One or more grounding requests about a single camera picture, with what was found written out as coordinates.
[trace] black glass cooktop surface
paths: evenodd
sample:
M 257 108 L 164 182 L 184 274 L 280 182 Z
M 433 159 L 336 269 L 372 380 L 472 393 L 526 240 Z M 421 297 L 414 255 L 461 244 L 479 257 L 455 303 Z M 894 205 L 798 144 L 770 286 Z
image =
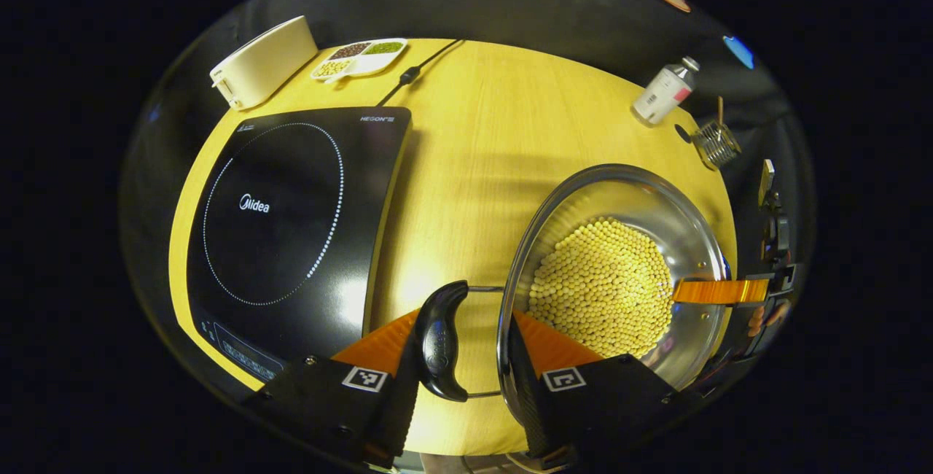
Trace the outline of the black glass cooktop surface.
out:
M 187 287 L 196 328 L 270 380 L 369 328 L 383 210 L 410 129 L 404 108 L 247 119 L 201 191 Z

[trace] black power cable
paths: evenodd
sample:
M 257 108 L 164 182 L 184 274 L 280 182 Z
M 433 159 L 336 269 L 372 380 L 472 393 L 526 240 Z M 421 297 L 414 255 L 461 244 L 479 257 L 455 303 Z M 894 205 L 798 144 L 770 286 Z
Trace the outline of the black power cable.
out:
M 423 68 L 424 64 L 427 64 L 431 60 L 434 60 L 438 55 L 440 55 L 440 53 L 443 53 L 447 51 L 447 49 L 450 49 L 450 46 L 453 46 L 457 42 L 462 42 L 462 41 L 463 39 L 456 39 L 455 41 L 450 42 L 449 44 L 445 45 L 443 48 L 440 48 L 439 51 L 437 51 L 433 55 L 430 55 L 421 64 L 418 64 L 417 66 L 411 66 L 409 69 L 405 69 L 405 72 L 402 73 L 402 75 L 399 77 L 399 83 L 397 83 L 397 85 L 394 86 L 394 88 L 392 88 L 392 91 L 390 91 L 388 95 L 384 96 L 382 101 L 379 101 L 379 103 L 376 104 L 376 106 L 379 107 L 379 106 L 386 105 L 386 102 L 388 102 L 389 99 L 392 98 L 392 96 L 396 94 L 396 92 L 399 91 L 399 89 L 401 89 L 403 85 L 409 85 L 411 82 L 414 82 L 414 79 L 418 78 L 418 75 L 421 74 L 421 69 Z

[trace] white container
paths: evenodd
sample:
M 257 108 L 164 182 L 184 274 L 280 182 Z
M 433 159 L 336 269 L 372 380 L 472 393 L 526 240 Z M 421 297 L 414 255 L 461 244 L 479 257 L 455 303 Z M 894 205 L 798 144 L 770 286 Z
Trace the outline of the white container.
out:
M 391 43 L 396 42 L 400 43 L 401 47 L 397 51 L 392 53 L 377 53 L 377 55 L 367 55 L 374 46 L 381 43 Z M 360 43 L 366 43 L 366 48 L 356 55 L 350 56 L 341 56 L 341 58 L 333 58 L 334 55 L 339 55 L 340 51 L 344 48 L 358 45 Z M 314 71 L 311 73 L 311 78 L 319 79 L 319 81 L 326 81 L 326 79 L 340 78 L 340 77 L 363 77 L 367 75 L 374 75 L 385 68 L 388 68 L 390 64 L 396 60 L 396 58 L 401 55 L 405 48 L 407 47 L 406 39 L 376 39 L 375 41 L 363 41 L 363 42 L 354 42 L 352 44 L 347 44 L 346 46 L 337 49 L 333 53 L 330 53 L 330 56 L 321 62 L 317 68 L 314 68 Z M 324 68 L 324 65 L 329 63 L 339 63 L 344 60 L 350 61 L 344 69 L 337 71 L 331 74 L 323 74 L 321 71 Z
M 317 44 L 304 16 L 292 18 L 251 39 L 211 69 L 212 87 L 230 108 L 252 108 L 315 55 Z
M 664 66 L 633 102 L 632 113 L 642 124 L 659 124 L 696 88 L 694 73 L 700 71 L 700 64 L 689 56 L 683 58 L 682 64 Z

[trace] blue sticker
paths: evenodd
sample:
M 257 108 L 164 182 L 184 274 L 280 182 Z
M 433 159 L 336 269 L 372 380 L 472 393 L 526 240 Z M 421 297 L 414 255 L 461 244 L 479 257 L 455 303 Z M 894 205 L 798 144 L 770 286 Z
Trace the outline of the blue sticker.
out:
M 755 69 L 755 58 L 745 44 L 739 42 L 739 39 L 736 39 L 735 36 L 723 36 L 722 41 L 729 48 L 729 51 L 732 51 L 733 55 L 746 65 L 746 68 Z

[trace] yellow wooden table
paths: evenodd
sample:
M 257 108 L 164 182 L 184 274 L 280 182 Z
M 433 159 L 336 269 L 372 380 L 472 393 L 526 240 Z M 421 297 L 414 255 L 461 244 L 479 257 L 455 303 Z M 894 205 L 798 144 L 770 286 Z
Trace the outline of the yellow wooden table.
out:
M 301 109 L 376 105 L 401 72 L 446 45 L 411 39 L 372 77 L 324 85 L 310 72 L 323 50 L 269 101 L 231 111 L 220 125 Z M 596 164 L 649 169 L 680 189 L 709 222 L 736 267 L 735 230 L 719 172 L 704 168 L 674 124 L 696 131 L 675 109 L 656 128 L 629 107 L 642 88 L 557 56 L 485 42 L 462 42 L 422 69 L 386 103 L 413 115 L 383 237 L 371 328 L 419 308 L 450 281 L 503 285 L 519 241 L 547 194 Z M 499 390 L 496 322 L 501 295 L 471 294 L 456 317 L 456 378 L 468 392 Z M 522 427 L 502 397 L 441 400 L 419 387 L 405 448 L 431 454 L 502 454 L 526 450 Z

